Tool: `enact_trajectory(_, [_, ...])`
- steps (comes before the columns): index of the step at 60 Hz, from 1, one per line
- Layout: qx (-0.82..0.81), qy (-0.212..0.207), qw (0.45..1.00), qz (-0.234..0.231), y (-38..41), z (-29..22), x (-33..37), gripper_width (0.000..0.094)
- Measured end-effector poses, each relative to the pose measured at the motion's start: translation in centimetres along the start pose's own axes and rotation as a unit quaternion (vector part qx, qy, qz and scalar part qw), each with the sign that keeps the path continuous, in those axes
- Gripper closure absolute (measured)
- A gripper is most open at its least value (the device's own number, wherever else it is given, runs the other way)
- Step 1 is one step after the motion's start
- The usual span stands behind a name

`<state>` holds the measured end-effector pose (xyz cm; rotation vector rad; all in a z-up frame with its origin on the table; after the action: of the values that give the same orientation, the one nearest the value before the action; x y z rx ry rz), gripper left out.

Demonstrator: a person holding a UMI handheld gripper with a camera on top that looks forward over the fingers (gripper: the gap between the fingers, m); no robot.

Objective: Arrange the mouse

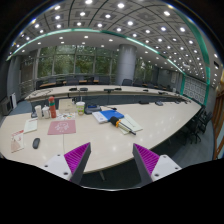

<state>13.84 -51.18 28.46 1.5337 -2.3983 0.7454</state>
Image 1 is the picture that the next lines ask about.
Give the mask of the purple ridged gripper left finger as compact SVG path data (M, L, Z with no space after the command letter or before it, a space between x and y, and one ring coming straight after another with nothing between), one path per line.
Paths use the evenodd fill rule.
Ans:
M43 165L43 169L72 183L79 184L90 154L91 144L85 143L64 155L56 154Z

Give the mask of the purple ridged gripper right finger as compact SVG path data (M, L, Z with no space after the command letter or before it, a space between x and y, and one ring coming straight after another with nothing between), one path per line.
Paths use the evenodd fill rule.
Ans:
M181 170L181 167L168 155L159 156L136 143L133 144L132 153L140 174L142 186Z

